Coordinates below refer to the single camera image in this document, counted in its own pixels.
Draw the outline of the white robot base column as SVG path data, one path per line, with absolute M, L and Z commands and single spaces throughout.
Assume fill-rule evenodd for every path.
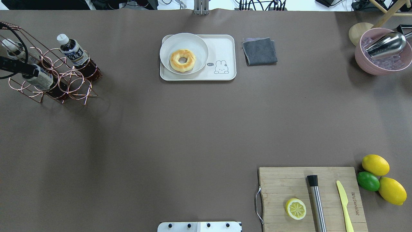
M 163 222 L 158 232 L 242 232 L 242 223 L 237 221 Z

